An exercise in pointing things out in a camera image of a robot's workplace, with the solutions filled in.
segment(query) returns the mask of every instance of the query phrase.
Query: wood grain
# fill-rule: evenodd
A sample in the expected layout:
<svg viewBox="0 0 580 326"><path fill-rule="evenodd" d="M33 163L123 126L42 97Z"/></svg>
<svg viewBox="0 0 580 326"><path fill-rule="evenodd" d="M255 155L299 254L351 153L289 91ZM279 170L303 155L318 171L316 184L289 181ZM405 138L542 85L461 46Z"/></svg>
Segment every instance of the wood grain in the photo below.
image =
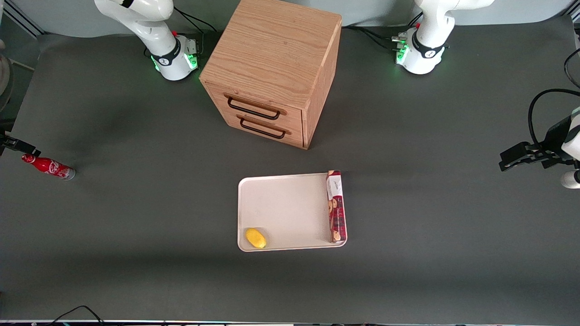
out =
<svg viewBox="0 0 580 326"><path fill-rule="evenodd" d="M322 60L322 66L314 83L314 90L310 96L310 103L304 111L304 119L302 121L304 130L304 147L310 147L310 142L314 136L314 130L318 125L318 119L322 113L322 108L326 102L328 92L334 80L336 71L336 59L338 56L338 45L340 43L340 24L336 27L333 39L330 42L330 47L327 54Z"/></svg>
<svg viewBox="0 0 580 326"><path fill-rule="evenodd" d="M278 0L242 0L200 79L262 103L304 109L340 15Z"/></svg>
<svg viewBox="0 0 580 326"><path fill-rule="evenodd" d="M234 99L240 99L242 102L233 101L233 104L248 108L252 111L268 115L274 115L274 112L278 110L281 111L280 116L276 120L260 118L256 115L244 113L242 111L231 108L227 104L227 101L229 96L232 94L232 91L227 87L214 85L208 82L204 82L203 85L210 94L213 103L229 126L253 133L254 135L276 140L277 142L286 143L301 148L303 147L302 112L300 110L295 108L279 109L276 107L269 107L264 109L263 107L250 106L247 103L255 103L252 99L240 99L234 95ZM258 128L262 131L273 134L279 134L279 132L284 131L286 134L282 139L275 139L261 133L250 131L248 129L242 128L240 125L240 118L247 120L247 125Z"/></svg>
<svg viewBox="0 0 580 326"><path fill-rule="evenodd" d="M334 78L341 24L340 15L318 9L241 0L200 81L230 126L252 132L240 126L242 117L286 131L279 141L308 148ZM236 106L280 116L236 110L228 97Z"/></svg>

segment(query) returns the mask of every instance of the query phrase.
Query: coca-cola bottle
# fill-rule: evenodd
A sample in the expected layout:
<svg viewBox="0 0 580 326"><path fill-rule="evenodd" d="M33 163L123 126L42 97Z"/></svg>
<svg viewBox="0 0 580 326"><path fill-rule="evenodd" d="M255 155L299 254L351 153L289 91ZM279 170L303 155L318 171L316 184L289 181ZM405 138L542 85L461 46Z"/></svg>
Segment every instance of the coca-cola bottle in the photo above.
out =
<svg viewBox="0 0 580 326"><path fill-rule="evenodd" d="M34 167L37 168L40 172L56 176L63 180L70 180L74 178L75 174L77 173L70 166L66 166L46 157L35 157L30 154L24 154L22 155L22 160L26 163L34 165Z"/></svg>

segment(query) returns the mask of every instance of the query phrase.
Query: gray tabletop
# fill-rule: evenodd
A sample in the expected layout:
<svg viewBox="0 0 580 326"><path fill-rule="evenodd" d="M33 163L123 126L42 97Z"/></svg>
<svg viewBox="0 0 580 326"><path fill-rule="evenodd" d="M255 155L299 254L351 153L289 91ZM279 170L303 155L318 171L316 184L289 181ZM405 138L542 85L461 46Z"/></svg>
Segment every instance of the gray tabletop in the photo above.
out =
<svg viewBox="0 0 580 326"><path fill-rule="evenodd" d="M164 80L136 37L40 42L13 136L78 175L2 156L2 319L85 304L108 320L580 323L580 193L559 183L569 168L498 167L529 139L534 95L572 88L569 17L457 27L424 76L343 31L308 151L228 127L199 73ZM547 95L538 133L577 105ZM344 247L237 248L242 178L328 169L344 172Z"/></svg>

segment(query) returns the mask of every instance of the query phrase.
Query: black metal handle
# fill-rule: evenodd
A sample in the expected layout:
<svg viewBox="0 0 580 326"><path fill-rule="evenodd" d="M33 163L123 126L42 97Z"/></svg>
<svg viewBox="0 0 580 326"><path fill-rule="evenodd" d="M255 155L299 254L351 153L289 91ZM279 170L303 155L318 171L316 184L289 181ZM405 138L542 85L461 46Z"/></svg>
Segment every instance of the black metal handle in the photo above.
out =
<svg viewBox="0 0 580 326"><path fill-rule="evenodd" d="M254 132L257 132L257 133L261 133L263 135L266 135L266 136L269 136L269 137L272 137L272 138L276 138L276 139L282 139L286 135L286 131L282 131L282 135L279 135L279 136L278 135L274 135L273 133L261 131L260 129L256 129L254 127L250 127L250 126L244 125L244 121L246 121L244 118L240 118L240 125L244 129L251 130L251 131L254 131Z"/></svg>
<svg viewBox="0 0 580 326"><path fill-rule="evenodd" d="M233 100L233 98L231 96L227 98L227 105L229 105L231 108L234 108L236 110L240 110L242 112L250 113L253 115L257 115L260 118L264 118L264 119L268 119L268 120L276 120L280 116L280 111L276 111L276 114L274 114L274 115L267 115L267 114L263 114L260 112L249 110L247 108L243 108L241 106L233 105L231 103L232 100Z"/></svg>

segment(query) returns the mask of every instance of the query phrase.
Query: cookie package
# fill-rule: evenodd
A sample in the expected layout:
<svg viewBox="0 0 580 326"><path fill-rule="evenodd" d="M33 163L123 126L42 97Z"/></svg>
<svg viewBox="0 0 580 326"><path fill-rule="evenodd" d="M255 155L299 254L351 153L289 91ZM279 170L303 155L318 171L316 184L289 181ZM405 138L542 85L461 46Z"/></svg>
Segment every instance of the cookie package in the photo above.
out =
<svg viewBox="0 0 580 326"><path fill-rule="evenodd" d="M342 178L340 177L340 171L328 171L327 193L331 242L340 244L346 241L345 206L342 197Z"/></svg>

